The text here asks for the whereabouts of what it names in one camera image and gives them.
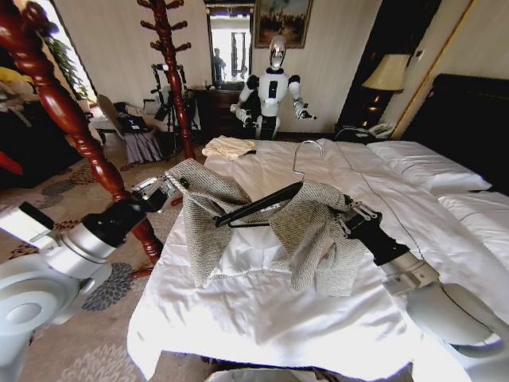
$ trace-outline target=picture frame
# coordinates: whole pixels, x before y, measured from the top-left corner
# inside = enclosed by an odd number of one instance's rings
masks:
[[[282,34],[286,48],[303,49],[313,0],[258,0],[254,47],[268,48],[272,37]]]

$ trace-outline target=wall outlet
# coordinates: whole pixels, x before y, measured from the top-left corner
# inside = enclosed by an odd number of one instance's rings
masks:
[[[415,52],[414,57],[417,61],[420,61],[424,57],[425,50],[418,50]]]

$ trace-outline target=wooden dresser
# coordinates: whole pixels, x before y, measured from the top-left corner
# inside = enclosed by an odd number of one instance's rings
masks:
[[[225,135],[235,138],[254,138],[255,129],[243,127],[230,105],[239,102],[240,92],[228,90],[189,89],[196,94],[200,126],[204,142]]]

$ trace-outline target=metal hanger hook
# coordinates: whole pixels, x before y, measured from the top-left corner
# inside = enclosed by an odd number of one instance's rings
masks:
[[[302,145],[305,145],[307,143],[313,143],[313,144],[317,145],[318,148],[320,149],[320,155],[322,155],[324,153],[324,148],[317,141],[309,140],[309,141],[304,141],[304,142],[299,143],[299,145],[297,146],[297,149],[295,149],[295,155],[293,156],[293,168],[292,168],[292,170],[293,170],[294,173],[298,173],[298,174],[302,175],[302,181],[304,181],[304,172],[296,170],[295,169],[295,164],[297,162],[297,153],[298,153],[299,149],[301,148]]]

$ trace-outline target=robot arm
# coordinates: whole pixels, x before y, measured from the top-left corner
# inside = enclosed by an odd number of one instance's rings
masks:
[[[247,101],[252,92],[258,88],[259,78],[251,75],[244,84],[243,90],[240,92],[239,102],[230,106],[230,111],[235,114],[237,119],[241,120],[245,127],[251,127],[253,117],[249,110],[242,109],[242,104]]]
[[[288,90],[293,99],[293,110],[298,119],[317,119],[315,115],[308,112],[308,104],[302,102],[301,98],[301,77],[291,76],[288,80]]]
[[[406,297],[406,311],[418,327],[438,338],[472,380],[507,380],[509,325],[463,286],[442,284],[425,260],[379,227],[380,212],[362,203],[353,207],[357,215],[340,220],[345,237],[360,240],[370,250],[387,275],[383,285],[389,293]]]
[[[33,332],[66,322],[111,274],[109,255],[176,192],[166,177],[136,186],[136,199],[86,215],[68,232],[28,203],[0,210],[0,228],[39,248],[0,264],[0,382],[16,381]]]

